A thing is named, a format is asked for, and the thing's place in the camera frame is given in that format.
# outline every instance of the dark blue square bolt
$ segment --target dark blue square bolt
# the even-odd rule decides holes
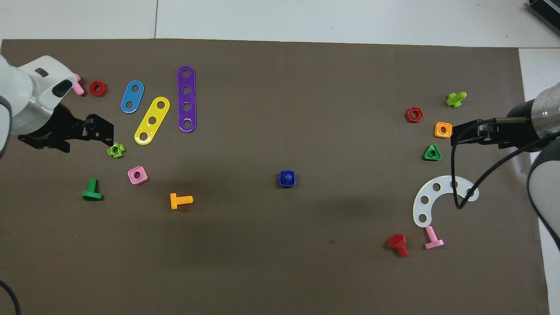
[[[278,182],[282,187],[292,187],[296,184],[296,173],[291,169],[283,170],[280,172],[280,178],[278,178]]]

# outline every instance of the orange screw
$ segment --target orange screw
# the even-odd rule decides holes
[[[177,205],[188,205],[189,203],[193,203],[193,196],[182,196],[177,197],[176,193],[169,194],[171,198],[171,208],[173,210],[177,210]]]

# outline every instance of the yellow plate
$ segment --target yellow plate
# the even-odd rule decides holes
[[[163,108],[159,108],[157,106],[160,102],[164,104]],[[167,114],[169,107],[169,100],[163,96],[159,96],[153,100],[152,105],[148,108],[144,119],[134,134],[134,140],[136,140],[137,144],[146,145],[152,142],[152,139],[156,135],[156,131],[165,118],[165,114]],[[140,139],[140,135],[142,134],[147,135],[144,140]]]

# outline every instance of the white table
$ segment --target white table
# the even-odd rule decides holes
[[[193,38],[517,47],[529,100],[560,82],[560,36],[530,14],[526,3],[5,0],[0,44],[2,39]],[[540,234],[550,313],[560,315],[560,253],[542,224]]]

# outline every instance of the green triangle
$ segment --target green triangle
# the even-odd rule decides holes
[[[439,161],[441,160],[441,153],[440,151],[437,149],[436,145],[430,145],[427,149],[426,152],[424,152],[424,156],[423,158],[426,161]]]

